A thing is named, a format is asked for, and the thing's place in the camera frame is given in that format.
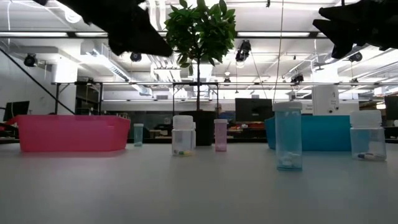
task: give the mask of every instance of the black monitor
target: black monitor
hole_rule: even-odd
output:
[[[236,121],[262,121],[274,116],[272,100],[268,99],[235,99]]]
[[[27,114],[29,111],[29,101],[7,103],[3,121],[9,121],[17,115]]]
[[[398,119],[398,96],[386,96],[384,97],[386,102],[386,119],[397,120]]]

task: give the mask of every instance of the potted tree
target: potted tree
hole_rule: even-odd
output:
[[[188,6],[185,0],[180,0],[180,5],[180,9],[171,6],[170,18],[165,21],[166,40],[179,53],[181,68],[188,68],[193,74],[193,63],[197,64],[197,110],[184,114],[192,115],[197,123],[197,145],[211,145],[216,114],[200,110],[200,65],[210,63],[215,66],[215,60],[222,63],[223,56],[234,47],[235,10],[228,10],[223,0],[210,8],[205,0],[197,0],[197,7]]]

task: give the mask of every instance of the pink plastic bin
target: pink plastic bin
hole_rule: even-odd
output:
[[[17,116],[24,152],[106,152],[126,147],[128,119],[117,116]]]

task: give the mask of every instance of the tree trunk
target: tree trunk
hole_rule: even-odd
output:
[[[200,59],[198,58],[198,96],[197,96],[197,111],[200,111]]]

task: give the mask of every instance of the table surface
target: table surface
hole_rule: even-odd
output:
[[[398,223],[398,145],[387,162],[305,152],[277,171],[266,144],[171,156],[170,144],[112,153],[23,154],[0,145],[0,223]]]

